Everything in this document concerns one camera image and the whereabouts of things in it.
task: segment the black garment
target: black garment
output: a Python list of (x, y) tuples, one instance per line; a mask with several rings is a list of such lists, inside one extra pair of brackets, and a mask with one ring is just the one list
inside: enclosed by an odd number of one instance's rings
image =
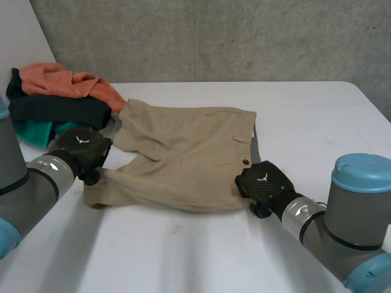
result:
[(111, 117), (111, 108), (91, 96), (73, 99), (37, 94), (12, 99), (10, 102), (8, 110), (12, 122), (25, 120), (76, 122), (101, 130), (106, 127)]
[(19, 77), (19, 69), (12, 69), (11, 81), (8, 84), (5, 94), (10, 100), (20, 98), (21, 96), (27, 96), (27, 94), (22, 90), (22, 80)]

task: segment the khaki shorts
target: khaki shorts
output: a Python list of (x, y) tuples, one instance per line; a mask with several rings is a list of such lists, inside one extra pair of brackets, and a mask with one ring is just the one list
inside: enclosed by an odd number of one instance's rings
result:
[(194, 212), (245, 208), (234, 180), (251, 164), (255, 116), (230, 107), (168, 108), (129, 100), (114, 145), (139, 155), (118, 170), (103, 168), (101, 180), (85, 186), (85, 204)]

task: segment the concrete wall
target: concrete wall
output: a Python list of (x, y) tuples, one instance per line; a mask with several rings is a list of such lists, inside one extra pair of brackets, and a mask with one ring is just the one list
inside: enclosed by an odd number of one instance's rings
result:
[(349, 81), (391, 119), (389, 0), (31, 0), (56, 60), (111, 82)]

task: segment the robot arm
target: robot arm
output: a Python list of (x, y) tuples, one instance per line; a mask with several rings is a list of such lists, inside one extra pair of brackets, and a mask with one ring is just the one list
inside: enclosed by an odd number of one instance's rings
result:
[(295, 192), (265, 161), (235, 179), (259, 218), (276, 214), (289, 231), (344, 286), (358, 293), (391, 290), (391, 255), (381, 247), (391, 223), (391, 161), (349, 154), (335, 164), (327, 209)]
[(49, 153), (24, 162), (0, 98), (0, 259), (13, 250), (73, 185), (93, 185), (111, 141), (98, 132), (69, 129)]

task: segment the table surface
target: table surface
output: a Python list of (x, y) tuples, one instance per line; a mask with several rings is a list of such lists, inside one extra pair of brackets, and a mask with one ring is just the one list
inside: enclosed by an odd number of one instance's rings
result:
[[(391, 157), (391, 124), (347, 82), (113, 84), (156, 106), (233, 106), (257, 112), (262, 159), (298, 192), (327, 201), (335, 160)], [(26, 161), (43, 153), (21, 145)], [(113, 148), (107, 168), (134, 154)], [(391, 251), (391, 233), (383, 248)], [(346, 292), (276, 217), (248, 211), (194, 214), (127, 206), (92, 210), (82, 184), (69, 192), (0, 263), (0, 292)]]

